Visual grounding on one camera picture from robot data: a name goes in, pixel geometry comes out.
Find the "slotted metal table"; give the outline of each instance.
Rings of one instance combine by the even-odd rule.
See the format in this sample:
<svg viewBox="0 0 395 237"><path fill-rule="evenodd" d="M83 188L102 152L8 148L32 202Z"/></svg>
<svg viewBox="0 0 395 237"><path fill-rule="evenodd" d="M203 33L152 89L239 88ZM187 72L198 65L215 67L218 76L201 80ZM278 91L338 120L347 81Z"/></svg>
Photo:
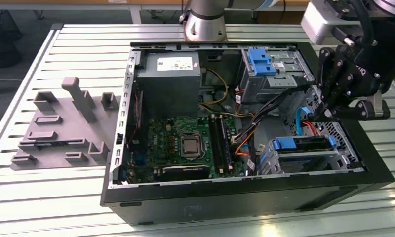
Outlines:
<svg viewBox="0 0 395 237"><path fill-rule="evenodd" d="M229 25L227 34L230 41L310 42L301 26L293 25ZM395 182L323 211L131 227L99 205L104 166L10 168L39 91L68 97L62 79L76 76L92 96L110 91L120 95L130 42L183 40L178 25L64 25L51 30L0 123L0 235L395 236ZM385 97L392 119L362 126L395 177L395 84Z"/></svg>

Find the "floor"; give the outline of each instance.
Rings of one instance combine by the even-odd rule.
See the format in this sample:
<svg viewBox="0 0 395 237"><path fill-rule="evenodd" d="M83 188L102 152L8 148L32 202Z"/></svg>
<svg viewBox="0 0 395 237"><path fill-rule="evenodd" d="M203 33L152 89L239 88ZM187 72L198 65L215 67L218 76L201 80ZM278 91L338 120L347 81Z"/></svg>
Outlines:
<svg viewBox="0 0 395 237"><path fill-rule="evenodd" d="M44 19L38 20L34 11L11 11L16 24L23 32L23 38L15 43L23 54L23 61L14 67L0 69L0 79L23 80L30 70L32 61L42 47L50 28L54 23L64 24L131 24L131 13L124 10L84 10L84 11L44 11ZM158 18L147 11L142 11L143 24L177 24L181 11L158 13ZM254 24L251 12L227 12L229 24ZM0 120L18 91L20 82L14 80L0 81Z"/></svg>

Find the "sticker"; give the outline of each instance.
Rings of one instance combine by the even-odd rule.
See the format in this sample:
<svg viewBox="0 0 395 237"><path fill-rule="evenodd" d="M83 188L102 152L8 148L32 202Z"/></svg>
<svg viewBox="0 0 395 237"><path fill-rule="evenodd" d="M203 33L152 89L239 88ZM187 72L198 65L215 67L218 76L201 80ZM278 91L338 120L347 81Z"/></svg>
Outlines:
<svg viewBox="0 0 395 237"><path fill-rule="evenodd" d="M241 104L242 103L242 96L237 95L237 103Z"/></svg>
<svg viewBox="0 0 395 237"><path fill-rule="evenodd" d="M247 166L251 168L251 170L255 170L255 163L250 159L247 160Z"/></svg>
<svg viewBox="0 0 395 237"><path fill-rule="evenodd" d="M159 58L156 61L158 71L181 71L181 70L194 70L193 57L183 58Z"/></svg>
<svg viewBox="0 0 395 237"><path fill-rule="evenodd" d="M283 68L285 67L283 63L273 63L273 65L274 65L275 68Z"/></svg>

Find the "gray holder block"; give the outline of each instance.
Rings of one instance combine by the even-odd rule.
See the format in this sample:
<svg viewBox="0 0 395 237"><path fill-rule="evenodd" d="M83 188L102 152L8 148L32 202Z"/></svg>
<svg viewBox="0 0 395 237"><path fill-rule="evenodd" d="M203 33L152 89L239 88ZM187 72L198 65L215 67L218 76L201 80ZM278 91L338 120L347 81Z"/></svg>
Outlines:
<svg viewBox="0 0 395 237"><path fill-rule="evenodd" d="M68 146L72 147L72 148L88 148L90 147L90 141L86 138L83 138L82 142L70 142Z"/></svg>
<svg viewBox="0 0 395 237"><path fill-rule="evenodd" d="M88 161L88 158L83 152L67 152L64 159L70 163L80 163Z"/></svg>
<svg viewBox="0 0 395 237"><path fill-rule="evenodd" d="M103 93L100 103L103 104L104 110L119 110L119 102L112 92Z"/></svg>
<svg viewBox="0 0 395 237"><path fill-rule="evenodd" d="M23 144L23 141L19 143L19 148L26 152L30 153L31 151L39 151L39 147L34 144Z"/></svg>
<svg viewBox="0 0 395 237"><path fill-rule="evenodd" d="M100 158L103 155L94 152L102 151L100 145L103 142L107 146L114 144L119 110L104 110L102 96L91 98L95 104L91 108L98 118L98 121L94 123L87 122L83 114L74 105L74 99L71 97L58 98L58 101L52 101L54 99L51 99L52 111L36 110L16 155L31 154L38 161L16 161L11 165L14 170L106 165L106 159ZM39 132L51 131L56 132L56 139L28 139L32 132L38 135ZM92 155L88 153L91 143L95 144L99 150L92 149L92 155L98 155L95 156L96 158L92 158ZM87 160L83 162L68 162L66 160L66 152L83 152Z"/></svg>
<svg viewBox="0 0 395 237"><path fill-rule="evenodd" d="M71 93L71 96L74 98L74 104L78 110L80 111L80 113L83 114L87 122L88 123L96 122L98 117L94 114L94 110L92 110L94 108L91 107L94 100L88 92L82 92L79 88L79 78L66 77L63 79L62 88Z"/></svg>
<svg viewBox="0 0 395 237"><path fill-rule="evenodd" d="M58 133L55 131L47 132L30 132L28 140L55 140L58 138Z"/></svg>
<svg viewBox="0 0 395 237"><path fill-rule="evenodd" d="M51 91L43 91L38 93L38 96L34 99L34 104L38 106L39 110L54 111L52 103L59 102Z"/></svg>
<svg viewBox="0 0 395 237"><path fill-rule="evenodd" d="M38 159L31 154L15 155L12 158L12 163L16 165L30 165L36 163Z"/></svg>
<svg viewBox="0 0 395 237"><path fill-rule="evenodd" d="M62 118L60 115L39 116L35 119L35 123L38 125L42 125L42 124L58 124L58 123L63 123L63 118Z"/></svg>
<svg viewBox="0 0 395 237"><path fill-rule="evenodd" d="M90 144L88 154L91 155L92 159L95 161L107 161L108 156L108 146L106 145L106 142L100 143L100 147L98 148L94 142Z"/></svg>

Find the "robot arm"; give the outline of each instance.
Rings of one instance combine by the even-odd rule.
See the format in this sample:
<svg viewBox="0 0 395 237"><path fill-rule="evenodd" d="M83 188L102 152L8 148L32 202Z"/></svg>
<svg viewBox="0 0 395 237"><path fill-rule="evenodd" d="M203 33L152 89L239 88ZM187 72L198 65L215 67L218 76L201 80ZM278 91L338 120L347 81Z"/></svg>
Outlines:
<svg viewBox="0 0 395 237"><path fill-rule="evenodd" d="M389 119L382 94L395 78L395 0L314 0L302 26L315 44L342 43L321 49L322 103L309 119Z"/></svg>
<svg viewBox="0 0 395 237"><path fill-rule="evenodd" d="M279 0L190 0L186 36L190 41L223 41L226 39L225 9L261 10Z"/></svg>

